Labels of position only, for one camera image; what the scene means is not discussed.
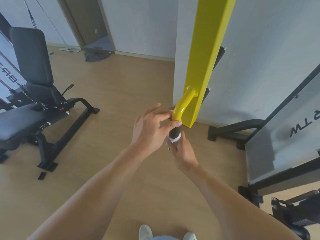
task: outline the yellow handle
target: yellow handle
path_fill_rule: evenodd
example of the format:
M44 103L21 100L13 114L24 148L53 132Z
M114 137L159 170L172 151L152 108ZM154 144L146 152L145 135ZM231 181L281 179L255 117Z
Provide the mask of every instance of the yellow handle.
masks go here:
M198 92L195 89L193 89L191 86L187 87L182 98L179 100L176 107L174 108L172 120L181 121L182 114L185 111L186 107L190 104L191 100L197 96Z

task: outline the yellow post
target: yellow post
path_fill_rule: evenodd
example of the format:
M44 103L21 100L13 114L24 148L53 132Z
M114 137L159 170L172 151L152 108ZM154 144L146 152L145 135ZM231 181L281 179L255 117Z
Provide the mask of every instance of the yellow post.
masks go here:
M197 119L235 2L236 0L198 1L184 95L172 115L172 120L180 120L189 128Z

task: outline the doorway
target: doorway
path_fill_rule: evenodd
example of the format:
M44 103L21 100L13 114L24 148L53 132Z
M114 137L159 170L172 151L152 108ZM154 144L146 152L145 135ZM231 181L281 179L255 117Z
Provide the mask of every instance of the doorway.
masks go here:
M58 0L83 50L114 52L101 0Z

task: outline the white sneaker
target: white sneaker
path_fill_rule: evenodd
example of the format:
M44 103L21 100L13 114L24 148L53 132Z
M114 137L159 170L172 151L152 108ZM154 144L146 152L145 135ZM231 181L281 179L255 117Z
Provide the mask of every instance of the white sneaker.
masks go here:
M139 230L139 240L152 240L153 235L151 228L147 225L142 225Z
M184 237L183 240L197 240L196 235L192 232L187 232Z

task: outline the forearm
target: forearm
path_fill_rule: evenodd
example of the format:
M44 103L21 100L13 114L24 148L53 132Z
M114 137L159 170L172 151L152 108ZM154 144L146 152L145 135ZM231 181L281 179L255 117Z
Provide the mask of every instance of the forearm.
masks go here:
M39 239L102 239L130 178L144 159L138 146L123 150L30 236Z
M201 166L185 167L182 171L205 197L226 239L300 239Z

